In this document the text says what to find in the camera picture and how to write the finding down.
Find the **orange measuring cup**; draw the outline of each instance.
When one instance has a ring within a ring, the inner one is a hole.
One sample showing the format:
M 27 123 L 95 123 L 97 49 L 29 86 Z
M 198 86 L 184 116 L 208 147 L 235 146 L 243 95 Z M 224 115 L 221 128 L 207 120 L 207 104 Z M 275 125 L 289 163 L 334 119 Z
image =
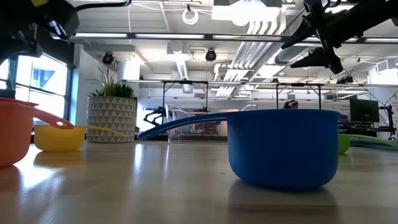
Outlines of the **orange measuring cup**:
M 25 157 L 29 149 L 33 118 L 61 129 L 73 125 L 63 118 L 44 112 L 35 103 L 0 98 L 0 167 L 11 166 Z

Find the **geometric patterned planter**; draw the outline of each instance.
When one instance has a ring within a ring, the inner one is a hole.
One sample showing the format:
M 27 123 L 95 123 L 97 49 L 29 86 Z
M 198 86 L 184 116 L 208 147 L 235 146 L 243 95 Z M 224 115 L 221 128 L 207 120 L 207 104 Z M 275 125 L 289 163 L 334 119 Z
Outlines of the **geometric patterned planter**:
M 136 133 L 136 101 L 115 96 L 89 96 L 87 125 L 109 128 L 127 136 L 123 138 L 107 131 L 87 129 L 89 142 L 133 142 Z

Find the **blue handle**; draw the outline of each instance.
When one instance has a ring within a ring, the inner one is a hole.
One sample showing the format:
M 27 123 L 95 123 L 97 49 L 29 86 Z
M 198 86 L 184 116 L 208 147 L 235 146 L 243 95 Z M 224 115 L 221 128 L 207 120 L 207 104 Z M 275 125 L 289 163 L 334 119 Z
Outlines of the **blue handle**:
M 199 116 L 192 116 L 189 118 L 178 119 L 176 121 L 171 121 L 157 127 L 154 127 L 148 131 L 144 131 L 143 133 L 137 136 L 138 140 L 145 140 L 151 137 L 154 137 L 157 134 L 161 134 L 165 131 L 168 131 L 173 128 L 178 128 L 188 124 L 195 124 L 207 121 L 226 121 L 227 116 L 234 115 L 239 112 L 226 112 L 226 113 L 215 113 L 215 114 L 206 114 Z

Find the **yellow handle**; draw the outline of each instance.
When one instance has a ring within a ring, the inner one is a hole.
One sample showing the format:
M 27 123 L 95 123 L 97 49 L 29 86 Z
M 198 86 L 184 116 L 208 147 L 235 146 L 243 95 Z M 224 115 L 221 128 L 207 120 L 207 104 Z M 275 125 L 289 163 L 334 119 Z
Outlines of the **yellow handle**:
M 87 129 L 97 129 L 97 130 L 103 130 L 103 131 L 107 131 L 107 132 L 110 132 L 110 133 L 113 133 L 113 134 L 120 135 L 120 136 L 122 136 L 122 137 L 124 137 L 124 138 L 126 138 L 126 137 L 127 137 L 125 134 L 122 134 L 122 133 L 120 133 L 120 132 L 117 132 L 117 131 L 113 131 L 113 130 L 111 130 L 111 129 L 108 129 L 108 128 L 100 128 L 100 127 L 96 127 L 96 126 L 79 126 L 79 127 L 82 127 L 82 128 L 87 128 Z

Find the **table surface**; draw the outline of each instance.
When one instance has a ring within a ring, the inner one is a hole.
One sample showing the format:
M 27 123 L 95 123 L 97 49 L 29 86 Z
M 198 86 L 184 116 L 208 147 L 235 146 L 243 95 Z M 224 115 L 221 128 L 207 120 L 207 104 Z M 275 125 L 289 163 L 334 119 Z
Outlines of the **table surface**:
M 0 169 L 0 223 L 398 223 L 398 153 L 351 148 L 315 192 L 241 182 L 227 146 L 85 144 L 76 152 L 32 146 Z

